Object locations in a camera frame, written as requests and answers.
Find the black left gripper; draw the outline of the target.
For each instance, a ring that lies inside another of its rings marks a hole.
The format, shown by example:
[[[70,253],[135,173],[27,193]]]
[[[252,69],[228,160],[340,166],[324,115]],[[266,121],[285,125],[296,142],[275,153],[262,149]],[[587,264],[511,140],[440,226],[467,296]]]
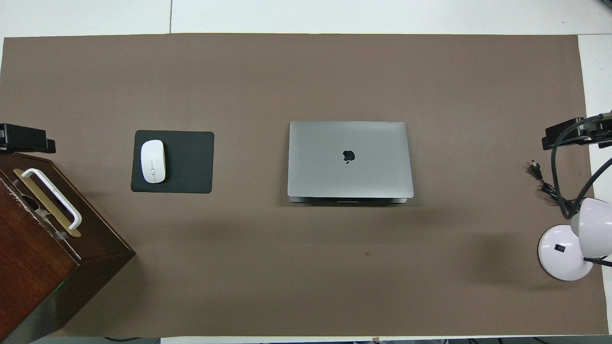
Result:
[[[55,154],[55,140],[46,138],[46,131],[32,127],[2,123],[1,146],[14,150],[44,150],[46,154]]]

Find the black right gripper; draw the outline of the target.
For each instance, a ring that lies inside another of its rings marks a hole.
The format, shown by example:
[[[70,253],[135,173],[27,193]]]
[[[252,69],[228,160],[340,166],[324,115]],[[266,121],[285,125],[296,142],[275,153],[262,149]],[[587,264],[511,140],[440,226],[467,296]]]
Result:
[[[585,118],[573,118],[562,123],[556,124],[545,129],[545,136],[542,138],[543,150],[552,150],[555,141],[560,134],[573,124],[579,123]],[[607,148],[612,145],[612,120],[603,118],[599,122],[581,124],[568,131],[568,134],[560,142],[560,146],[567,145],[590,145],[597,144],[599,148]]]

